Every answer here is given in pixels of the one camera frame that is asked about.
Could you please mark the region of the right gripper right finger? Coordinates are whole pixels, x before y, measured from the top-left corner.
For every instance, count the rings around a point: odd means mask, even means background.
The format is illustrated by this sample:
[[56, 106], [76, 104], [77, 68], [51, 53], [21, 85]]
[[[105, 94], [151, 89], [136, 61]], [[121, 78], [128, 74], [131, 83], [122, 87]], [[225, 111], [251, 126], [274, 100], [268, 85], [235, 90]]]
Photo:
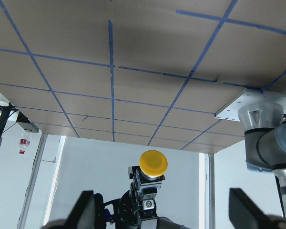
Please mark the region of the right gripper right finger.
[[240, 188], [229, 190], [229, 219], [235, 229], [286, 229], [286, 218], [266, 215]]

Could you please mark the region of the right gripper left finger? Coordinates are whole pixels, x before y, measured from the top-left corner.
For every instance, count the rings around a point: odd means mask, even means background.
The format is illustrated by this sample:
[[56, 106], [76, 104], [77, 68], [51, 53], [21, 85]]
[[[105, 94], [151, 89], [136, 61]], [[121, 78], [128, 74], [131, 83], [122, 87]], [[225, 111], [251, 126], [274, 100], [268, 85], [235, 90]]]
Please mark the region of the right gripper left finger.
[[93, 229], [95, 228], [94, 192], [83, 191], [66, 219], [49, 221], [42, 229]]

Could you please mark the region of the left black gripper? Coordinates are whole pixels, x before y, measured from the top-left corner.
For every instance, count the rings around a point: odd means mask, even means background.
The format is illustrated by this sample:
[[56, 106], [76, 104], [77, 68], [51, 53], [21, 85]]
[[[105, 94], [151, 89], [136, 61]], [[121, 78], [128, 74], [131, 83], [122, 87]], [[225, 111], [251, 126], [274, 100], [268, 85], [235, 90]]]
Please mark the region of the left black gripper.
[[156, 202], [153, 198], [143, 199], [143, 176], [140, 167], [128, 167], [132, 180], [130, 190], [121, 198], [104, 203], [104, 219], [116, 229], [156, 229]]

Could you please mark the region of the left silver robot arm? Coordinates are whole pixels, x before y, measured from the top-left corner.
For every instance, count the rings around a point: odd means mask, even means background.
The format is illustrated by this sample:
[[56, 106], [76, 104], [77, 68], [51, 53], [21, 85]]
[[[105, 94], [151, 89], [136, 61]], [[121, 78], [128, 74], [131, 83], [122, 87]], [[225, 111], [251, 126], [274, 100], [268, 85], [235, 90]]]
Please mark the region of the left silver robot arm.
[[[247, 168], [275, 175], [282, 217], [264, 214], [240, 188], [229, 191], [229, 219], [236, 229], [286, 229], [286, 121], [279, 104], [243, 106], [238, 117], [244, 127]], [[156, 214], [155, 196], [164, 180], [168, 162], [156, 150], [144, 152], [139, 165], [128, 169], [130, 189], [110, 201], [114, 213], [102, 207], [101, 225], [114, 223], [118, 229], [177, 229], [179, 225]]]

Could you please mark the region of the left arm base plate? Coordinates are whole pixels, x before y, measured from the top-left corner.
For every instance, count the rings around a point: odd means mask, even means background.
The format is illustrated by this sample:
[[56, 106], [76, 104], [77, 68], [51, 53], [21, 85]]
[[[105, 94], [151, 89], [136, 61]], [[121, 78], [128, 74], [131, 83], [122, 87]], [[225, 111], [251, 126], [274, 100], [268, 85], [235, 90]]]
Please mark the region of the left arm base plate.
[[279, 104], [283, 107], [284, 114], [286, 114], [286, 94], [270, 91], [261, 93], [257, 90], [245, 88], [235, 98], [217, 111], [215, 118], [239, 122], [239, 109], [246, 105], [261, 103]]

